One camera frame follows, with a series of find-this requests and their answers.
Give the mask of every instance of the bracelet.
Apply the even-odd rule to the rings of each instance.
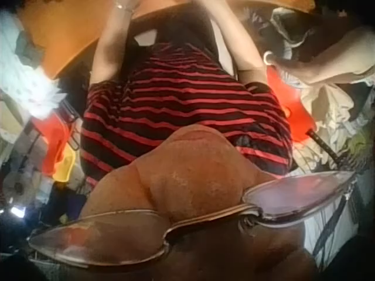
[[[118,3],[117,1],[116,1],[115,4],[116,4],[116,8],[118,8],[118,9],[127,11],[127,12],[129,12],[131,14],[134,14],[134,12],[135,12],[134,9],[131,9],[131,8],[127,7],[127,6],[124,6],[123,4]]]

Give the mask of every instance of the red object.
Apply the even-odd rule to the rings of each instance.
[[[301,102],[299,92],[285,84],[273,67],[267,68],[268,83],[278,98],[291,127],[292,140],[303,142],[309,138],[309,130],[316,131],[316,124]]]
[[[63,160],[63,152],[70,138],[71,129],[56,113],[52,113],[45,120],[32,118],[32,122],[48,145],[47,154],[43,159],[42,173],[52,176],[55,173],[55,164]]]

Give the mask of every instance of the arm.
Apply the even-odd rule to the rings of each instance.
[[[265,65],[254,41],[236,17],[226,0],[196,0],[206,8],[217,22],[227,47],[237,65],[238,76],[243,84],[267,83]]]
[[[125,45],[138,0],[117,0],[98,41],[90,85],[117,78],[125,56]]]

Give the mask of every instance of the woman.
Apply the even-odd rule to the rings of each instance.
[[[169,43],[157,43],[119,76],[137,1],[116,2],[98,43],[84,116],[81,159],[95,188],[82,217],[148,209],[177,222],[235,206],[246,189],[288,172],[289,126],[253,41],[226,1],[197,2],[224,34],[239,81],[221,69],[206,38],[195,36],[203,27],[193,23],[202,20],[185,20],[185,13],[172,17],[173,31],[159,36]],[[256,228],[254,235],[244,237],[236,223],[194,233],[150,268],[152,278],[312,276],[303,228]]]

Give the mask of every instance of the orange object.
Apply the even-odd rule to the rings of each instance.
[[[45,120],[32,118],[32,123],[48,145],[47,154],[43,159],[42,173],[53,176],[56,172],[56,163],[61,162],[64,158],[63,152],[70,138],[71,129],[56,113],[52,113]]]
[[[232,0],[239,3],[246,1],[254,4],[253,0]],[[43,68],[51,79],[57,78],[70,62],[95,43],[113,6],[113,1],[109,0],[25,2],[25,7],[18,10],[18,17],[25,30],[31,34],[34,44],[44,49]],[[188,1],[142,0],[133,20],[186,2]],[[315,7],[313,0],[258,0],[256,2],[302,12],[309,12]]]
[[[268,83],[278,98],[291,127],[292,140],[303,142],[309,138],[309,130],[316,131],[316,124],[301,102],[299,92],[285,84],[273,67],[267,68]]]

